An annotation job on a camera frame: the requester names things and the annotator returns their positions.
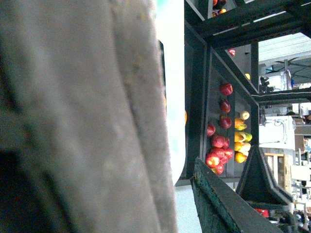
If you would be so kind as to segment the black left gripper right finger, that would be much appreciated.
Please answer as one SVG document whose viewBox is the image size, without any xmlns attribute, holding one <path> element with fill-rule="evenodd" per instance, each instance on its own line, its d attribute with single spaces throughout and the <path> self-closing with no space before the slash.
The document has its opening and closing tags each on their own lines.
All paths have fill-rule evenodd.
<svg viewBox="0 0 311 233">
<path fill-rule="evenodd" d="M 251 206 L 290 206 L 294 201 L 277 184 L 259 145 L 249 151 L 236 193 Z"/>
</svg>

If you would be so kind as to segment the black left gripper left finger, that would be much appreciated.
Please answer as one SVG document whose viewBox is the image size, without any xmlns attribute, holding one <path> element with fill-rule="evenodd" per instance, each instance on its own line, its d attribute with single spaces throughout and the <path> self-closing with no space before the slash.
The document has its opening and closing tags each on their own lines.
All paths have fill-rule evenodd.
<svg viewBox="0 0 311 233">
<path fill-rule="evenodd" d="M 201 159 L 191 178 L 194 202 L 203 233 L 280 233 L 236 194 Z"/>
</svg>

